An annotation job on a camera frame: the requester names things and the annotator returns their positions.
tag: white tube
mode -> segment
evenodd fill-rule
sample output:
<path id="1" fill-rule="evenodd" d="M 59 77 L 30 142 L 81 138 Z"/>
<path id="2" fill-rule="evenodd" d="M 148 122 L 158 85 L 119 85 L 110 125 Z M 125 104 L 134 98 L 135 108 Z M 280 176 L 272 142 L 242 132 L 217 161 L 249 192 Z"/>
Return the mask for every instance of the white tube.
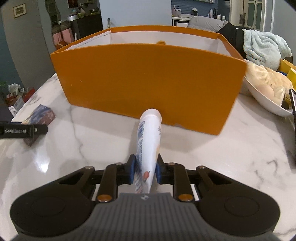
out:
<path id="1" fill-rule="evenodd" d="M 156 109 L 146 110 L 138 127 L 136 193 L 149 193 L 160 145 L 161 115 Z"/>

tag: product package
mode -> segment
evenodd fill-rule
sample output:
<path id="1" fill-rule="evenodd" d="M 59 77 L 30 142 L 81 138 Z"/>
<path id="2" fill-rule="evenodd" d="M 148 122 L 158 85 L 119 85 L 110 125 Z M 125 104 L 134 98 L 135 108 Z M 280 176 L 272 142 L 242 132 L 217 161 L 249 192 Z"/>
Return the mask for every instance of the product package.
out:
<path id="1" fill-rule="evenodd" d="M 160 145 L 161 115 L 158 110 L 148 109 L 142 114 L 137 133 L 136 193 L 149 193 Z"/>
<path id="2" fill-rule="evenodd" d="M 23 124 L 46 124 L 48 126 L 55 117 L 56 116 L 51 108 L 40 104 L 32 114 L 23 121 Z M 31 146 L 37 138 L 38 136 L 35 136 L 34 138 L 24 138 L 24 142 L 28 146 Z"/>

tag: kitchen counter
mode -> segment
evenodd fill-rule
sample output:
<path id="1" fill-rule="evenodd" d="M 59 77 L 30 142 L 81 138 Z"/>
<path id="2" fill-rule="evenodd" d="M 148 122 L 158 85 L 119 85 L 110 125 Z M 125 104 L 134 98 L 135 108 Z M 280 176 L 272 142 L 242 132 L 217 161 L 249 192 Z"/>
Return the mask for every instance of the kitchen counter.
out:
<path id="1" fill-rule="evenodd" d="M 21 194 L 84 166 L 104 169 L 136 153 L 139 120 L 70 105 L 56 75 L 14 121 L 26 119 L 39 104 L 57 116 L 47 135 L 31 148 L 22 140 L 0 140 L 0 236 L 5 240 L 16 235 L 9 209 Z M 205 165 L 267 193 L 281 209 L 275 234 L 285 241 L 296 234 L 294 130 L 288 120 L 267 112 L 253 98 L 238 96 L 218 136 L 163 125 L 160 153 L 164 162 L 178 162 L 187 169 Z M 119 191 L 133 188 L 126 185 Z M 158 191 L 172 188 L 162 185 Z"/>

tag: orange cardboard box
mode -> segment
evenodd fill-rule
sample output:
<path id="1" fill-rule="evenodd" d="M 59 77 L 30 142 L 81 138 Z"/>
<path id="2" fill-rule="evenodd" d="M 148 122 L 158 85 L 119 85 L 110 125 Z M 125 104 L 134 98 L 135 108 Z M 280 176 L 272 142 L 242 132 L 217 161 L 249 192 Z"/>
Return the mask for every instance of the orange cardboard box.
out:
<path id="1" fill-rule="evenodd" d="M 222 35 L 172 26 L 106 29 L 55 51 L 51 59 L 73 105 L 134 118 L 155 108 L 163 124 L 214 135 L 246 71 Z M 89 98 L 92 89 L 96 95 Z"/>

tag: picture frame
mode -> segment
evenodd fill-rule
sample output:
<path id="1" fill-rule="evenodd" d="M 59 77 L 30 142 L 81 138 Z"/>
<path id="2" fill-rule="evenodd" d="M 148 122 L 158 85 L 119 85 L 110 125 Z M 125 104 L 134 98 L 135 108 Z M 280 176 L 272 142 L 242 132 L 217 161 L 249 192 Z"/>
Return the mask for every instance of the picture frame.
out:
<path id="1" fill-rule="evenodd" d="M 22 15 L 25 15 L 27 13 L 26 4 L 21 4 L 18 6 L 13 7 L 13 15 L 15 18 L 18 18 Z"/>

